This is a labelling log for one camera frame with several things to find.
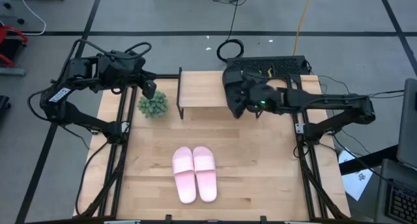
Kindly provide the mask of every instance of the red object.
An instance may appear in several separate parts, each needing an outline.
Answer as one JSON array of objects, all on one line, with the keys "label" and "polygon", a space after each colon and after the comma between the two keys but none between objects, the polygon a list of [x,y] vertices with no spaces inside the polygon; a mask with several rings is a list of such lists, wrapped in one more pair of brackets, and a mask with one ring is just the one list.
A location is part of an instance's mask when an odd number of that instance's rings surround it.
[{"label": "red object", "polygon": [[[13,31],[18,36],[20,36],[22,38],[22,40],[20,41],[22,44],[27,43],[27,37],[20,30],[14,27],[8,26],[8,25],[3,25],[3,26],[0,26],[0,44],[5,40],[7,36],[7,31]],[[6,57],[6,55],[0,54],[0,60],[2,60],[6,64],[6,67],[9,67],[9,68],[14,67],[13,61],[10,60],[8,57]]]}]

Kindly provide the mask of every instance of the concrete floor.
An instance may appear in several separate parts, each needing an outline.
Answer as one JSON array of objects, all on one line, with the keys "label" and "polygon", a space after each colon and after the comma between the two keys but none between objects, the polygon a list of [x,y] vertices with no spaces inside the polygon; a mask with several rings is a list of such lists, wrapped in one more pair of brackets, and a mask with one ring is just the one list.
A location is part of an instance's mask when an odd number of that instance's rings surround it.
[{"label": "concrete floor", "polygon": [[[20,0],[5,0],[13,10],[0,14],[17,15],[23,26],[3,20],[24,31],[39,31],[42,24]],[[295,31],[306,0],[248,0],[238,8],[236,31]],[[415,0],[388,0],[404,32],[417,31]],[[0,77],[0,94],[10,97],[13,108],[0,127],[0,222],[16,219],[23,196],[45,140],[49,124],[34,117],[27,97],[46,88],[56,78],[73,41],[84,31],[94,0],[28,1],[28,5],[48,24],[47,31],[68,31],[73,36],[31,36],[18,66],[26,77]],[[91,31],[228,31],[233,6],[211,0],[101,0]],[[312,0],[303,31],[395,32],[381,0]],[[147,41],[153,49],[146,54],[145,69],[158,74],[185,70],[223,70],[216,48],[225,36],[89,36],[88,40],[104,49],[124,50]],[[233,36],[243,41],[245,57],[291,55],[293,36]],[[417,38],[407,37],[417,51]],[[234,56],[237,48],[224,47],[224,57]],[[83,55],[96,51],[86,47]],[[317,75],[344,81],[351,92],[360,94],[401,89],[404,80],[416,77],[405,50],[396,36],[302,36],[298,54],[305,55]],[[321,78],[327,93],[344,93],[340,84]],[[96,115],[101,94],[74,93],[70,100],[82,111]],[[34,98],[35,108],[38,99]],[[398,141],[402,99],[374,100],[377,120],[369,126],[350,125],[345,131],[360,140],[369,151],[377,151]],[[85,130],[70,127],[87,142]],[[340,133],[339,140],[352,151],[364,149]],[[70,218],[87,150],[78,138],[59,130],[48,157],[39,187],[26,221]],[[359,202],[349,199],[356,218],[373,216],[378,180],[373,176]]]}]

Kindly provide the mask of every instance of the wooden tabletop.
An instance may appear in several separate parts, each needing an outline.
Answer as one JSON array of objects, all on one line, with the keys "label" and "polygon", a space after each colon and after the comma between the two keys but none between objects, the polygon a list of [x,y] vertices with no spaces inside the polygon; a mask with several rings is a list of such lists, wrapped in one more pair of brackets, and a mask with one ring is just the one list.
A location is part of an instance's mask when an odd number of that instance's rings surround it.
[{"label": "wooden tabletop", "polygon": [[[156,84],[167,95],[169,113],[151,120],[134,112],[117,218],[165,219],[172,214],[176,220],[256,221],[259,216],[267,216],[269,221],[308,220],[300,164],[293,156],[296,142],[290,115],[263,113],[256,119],[245,112],[237,120],[226,107],[196,107],[186,109],[181,120],[175,105],[178,80],[158,79]],[[302,76],[302,84],[304,90],[320,93],[317,76]],[[104,92],[98,118],[115,120],[119,100],[120,96]],[[324,110],[308,110],[308,115],[311,122],[327,117]],[[104,136],[93,136],[89,156],[104,142]],[[321,142],[333,146],[328,135]],[[210,148],[215,156],[218,198],[213,203],[197,198],[192,204],[182,204],[173,178],[172,155],[180,147],[197,146]],[[101,151],[87,169],[79,199],[81,211],[103,185],[109,149]],[[323,188],[349,216],[335,152],[318,145],[316,154]],[[315,213],[320,216],[317,194],[311,189]],[[112,197],[110,191],[108,204]]]}]

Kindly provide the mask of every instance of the wooden shelf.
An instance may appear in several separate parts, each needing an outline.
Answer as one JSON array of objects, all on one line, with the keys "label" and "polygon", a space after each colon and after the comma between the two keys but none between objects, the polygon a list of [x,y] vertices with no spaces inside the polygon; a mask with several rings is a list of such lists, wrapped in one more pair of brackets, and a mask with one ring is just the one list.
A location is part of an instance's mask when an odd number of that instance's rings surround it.
[{"label": "wooden shelf", "polygon": [[[227,107],[222,74],[223,71],[182,71],[179,106]],[[283,87],[279,80],[270,80],[268,85]]]}]

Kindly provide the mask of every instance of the pink slipper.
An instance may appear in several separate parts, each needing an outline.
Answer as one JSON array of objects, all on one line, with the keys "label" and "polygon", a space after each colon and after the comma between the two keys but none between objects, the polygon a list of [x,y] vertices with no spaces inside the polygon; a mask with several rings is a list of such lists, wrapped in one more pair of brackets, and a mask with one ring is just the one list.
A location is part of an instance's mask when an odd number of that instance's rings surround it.
[{"label": "pink slipper", "polygon": [[196,147],[193,150],[193,157],[200,198],[204,202],[213,202],[217,198],[216,164],[213,153],[208,148]]},{"label": "pink slipper", "polygon": [[180,201],[184,204],[194,202],[197,193],[195,192],[193,154],[188,147],[175,151],[172,157],[172,168]]}]

